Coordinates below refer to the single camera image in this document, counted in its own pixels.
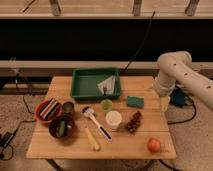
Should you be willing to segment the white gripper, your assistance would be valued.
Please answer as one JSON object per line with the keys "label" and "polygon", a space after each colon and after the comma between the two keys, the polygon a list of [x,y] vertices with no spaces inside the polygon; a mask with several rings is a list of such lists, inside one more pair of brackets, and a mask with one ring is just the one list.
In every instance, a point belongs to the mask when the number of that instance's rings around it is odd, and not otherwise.
{"label": "white gripper", "polygon": [[169,95],[174,89],[174,81],[170,79],[163,79],[161,77],[156,77],[153,84],[153,88],[157,92],[157,94],[162,97],[160,99],[161,111],[166,112],[170,102]]}

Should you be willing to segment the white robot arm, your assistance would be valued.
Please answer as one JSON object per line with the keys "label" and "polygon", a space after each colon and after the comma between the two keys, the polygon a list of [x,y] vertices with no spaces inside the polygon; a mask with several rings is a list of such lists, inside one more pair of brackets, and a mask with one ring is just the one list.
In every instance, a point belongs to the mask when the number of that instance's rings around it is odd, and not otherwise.
{"label": "white robot arm", "polygon": [[168,52],[159,56],[159,73],[153,88],[161,97],[170,95],[178,81],[213,111],[213,81],[190,68],[191,55],[187,51]]}

